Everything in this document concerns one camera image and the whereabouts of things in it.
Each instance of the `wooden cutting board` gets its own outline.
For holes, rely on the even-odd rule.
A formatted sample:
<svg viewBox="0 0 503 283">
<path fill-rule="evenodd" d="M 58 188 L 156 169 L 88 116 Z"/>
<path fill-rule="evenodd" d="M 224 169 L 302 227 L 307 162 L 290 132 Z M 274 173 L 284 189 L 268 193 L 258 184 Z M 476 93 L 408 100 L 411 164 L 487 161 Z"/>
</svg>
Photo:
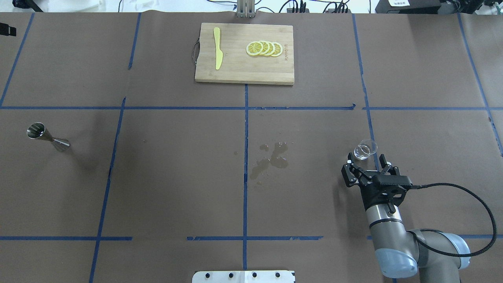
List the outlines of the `wooden cutting board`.
<svg viewBox="0 0 503 283">
<path fill-rule="evenodd" d="M 220 28 L 222 66 L 215 69 L 215 37 L 213 28 Z M 283 45 L 278 57 L 250 56 L 246 46 L 252 41 L 267 40 Z M 196 65 L 196 81 L 293 85 L 293 27 L 279 25 L 202 23 L 200 51 Z"/>
</svg>

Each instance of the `water spill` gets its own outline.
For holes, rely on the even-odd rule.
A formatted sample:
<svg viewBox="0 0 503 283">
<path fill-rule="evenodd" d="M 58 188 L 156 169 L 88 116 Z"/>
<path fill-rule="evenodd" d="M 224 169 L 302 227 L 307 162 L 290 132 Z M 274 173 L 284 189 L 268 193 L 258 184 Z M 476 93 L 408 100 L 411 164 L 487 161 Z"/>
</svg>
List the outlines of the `water spill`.
<svg viewBox="0 0 503 283">
<path fill-rule="evenodd" d="M 264 151 L 269 151 L 269 146 L 264 144 L 260 146 L 260 149 Z M 281 156 L 281 154 L 285 153 L 287 150 L 288 146 L 286 142 L 275 143 L 273 153 L 271 154 L 271 158 L 263 158 L 262 160 L 257 161 L 257 165 L 253 167 L 251 171 L 250 179 L 252 180 L 257 179 L 257 177 L 260 174 L 263 174 L 264 171 L 267 168 L 269 168 L 269 165 L 272 165 L 276 168 L 287 168 L 288 161 L 286 160 L 286 158 Z"/>
<path fill-rule="evenodd" d="M 263 150 L 263 151 L 268 152 L 269 151 L 269 146 L 267 144 L 263 144 L 263 145 L 260 146 L 260 149 Z"/>
</svg>

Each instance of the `jigger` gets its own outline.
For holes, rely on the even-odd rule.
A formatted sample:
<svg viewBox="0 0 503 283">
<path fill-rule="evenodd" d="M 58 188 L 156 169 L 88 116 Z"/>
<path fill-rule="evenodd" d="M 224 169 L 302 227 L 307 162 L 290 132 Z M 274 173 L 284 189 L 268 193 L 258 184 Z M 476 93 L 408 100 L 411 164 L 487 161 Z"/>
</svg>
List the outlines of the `jigger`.
<svg viewBox="0 0 503 283">
<path fill-rule="evenodd" d="M 70 142 L 67 139 L 52 137 L 44 124 L 40 122 L 32 124 L 26 134 L 31 139 L 48 140 L 59 152 L 64 152 L 70 147 Z"/>
</svg>

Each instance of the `lemon slice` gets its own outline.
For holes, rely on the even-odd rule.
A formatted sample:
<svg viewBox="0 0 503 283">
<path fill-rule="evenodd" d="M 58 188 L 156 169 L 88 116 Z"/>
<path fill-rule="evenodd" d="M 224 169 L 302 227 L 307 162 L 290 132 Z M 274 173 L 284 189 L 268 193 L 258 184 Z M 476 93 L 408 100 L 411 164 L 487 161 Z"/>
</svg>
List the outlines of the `lemon slice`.
<svg viewBox="0 0 503 283">
<path fill-rule="evenodd" d="M 283 53 L 283 46 L 278 42 L 272 42 L 272 44 L 274 45 L 274 52 L 271 54 L 271 57 L 278 57 Z"/>
<path fill-rule="evenodd" d="M 259 41 L 252 41 L 246 47 L 246 52 L 248 55 L 257 56 L 262 52 L 264 45 Z"/>
<path fill-rule="evenodd" d="M 269 50 L 269 52 L 264 54 L 264 56 L 271 56 L 272 54 L 274 54 L 274 50 L 276 50 L 276 46 L 270 41 L 268 41 L 267 44 L 271 47 L 271 50 Z"/>
<path fill-rule="evenodd" d="M 262 52 L 260 52 L 260 55 L 264 55 L 268 53 L 271 50 L 271 46 L 269 45 L 269 41 L 261 40 L 260 43 L 262 43 Z"/>
</svg>

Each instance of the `yellow knife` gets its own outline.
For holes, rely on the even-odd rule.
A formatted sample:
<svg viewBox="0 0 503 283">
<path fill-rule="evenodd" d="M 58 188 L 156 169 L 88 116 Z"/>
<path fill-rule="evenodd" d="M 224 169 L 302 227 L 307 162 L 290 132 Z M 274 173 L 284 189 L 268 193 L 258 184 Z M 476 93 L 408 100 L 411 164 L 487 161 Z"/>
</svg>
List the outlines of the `yellow knife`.
<svg viewBox="0 0 503 283">
<path fill-rule="evenodd" d="M 220 69 L 220 66 L 222 66 L 222 60 L 223 60 L 223 52 L 220 50 L 220 28 L 215 27 L 213 29 L 213 35 L 215 36 L 215 50 L 216 50 L 216 63 L 215 63 L 215 69 Z"/>
</svg>

